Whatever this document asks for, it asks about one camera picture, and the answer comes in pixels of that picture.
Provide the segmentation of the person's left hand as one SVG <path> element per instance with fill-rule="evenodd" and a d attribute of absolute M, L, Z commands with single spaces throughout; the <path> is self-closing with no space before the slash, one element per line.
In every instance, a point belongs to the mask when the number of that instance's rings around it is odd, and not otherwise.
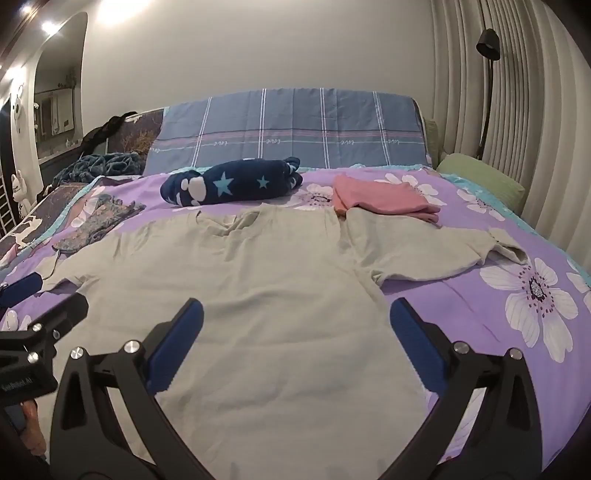
<path fill-rule="evenodd" d="M 20 438 L 32 455 L 42 457 L 46 453 L 47 444 L 39 423 L 37 403 L 29 400 L 23 402 L 21 407 L 26 424 Z"/>

